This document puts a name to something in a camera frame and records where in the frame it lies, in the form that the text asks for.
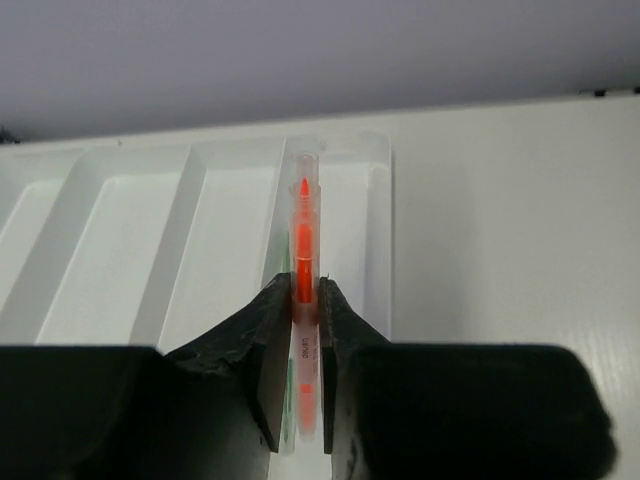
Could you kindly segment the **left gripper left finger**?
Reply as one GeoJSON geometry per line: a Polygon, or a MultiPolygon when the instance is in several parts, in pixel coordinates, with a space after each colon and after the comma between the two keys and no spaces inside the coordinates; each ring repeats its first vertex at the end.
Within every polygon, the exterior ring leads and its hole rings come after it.
{"type": "Polygon", "coordinates": [[[5,346],[5,479],[264,479],[279,446],[291,281],[163,354],[5,346]]]}

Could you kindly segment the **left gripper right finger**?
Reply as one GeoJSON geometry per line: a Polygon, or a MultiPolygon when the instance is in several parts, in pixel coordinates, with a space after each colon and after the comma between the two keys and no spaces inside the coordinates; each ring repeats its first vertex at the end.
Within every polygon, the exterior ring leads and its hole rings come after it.
{"type": "Polygon", "coordinates": [[[336,479],[601,479],[613,423],[570,350],[394,343],[319,287],[324,449],[336,479]]]}

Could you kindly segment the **clear pen cap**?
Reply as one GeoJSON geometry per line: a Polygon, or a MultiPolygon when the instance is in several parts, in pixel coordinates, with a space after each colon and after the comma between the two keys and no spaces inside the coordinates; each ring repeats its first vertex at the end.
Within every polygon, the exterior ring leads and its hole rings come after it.
{"type": "Polygon", "coordinates": [[[295,152],[293,174],[289,187],[289,252],[291,269],[297,271],[298,261],[310,264],[315,283],[320,266],[321,187],[319,156],[311,152],[295,152]]]}

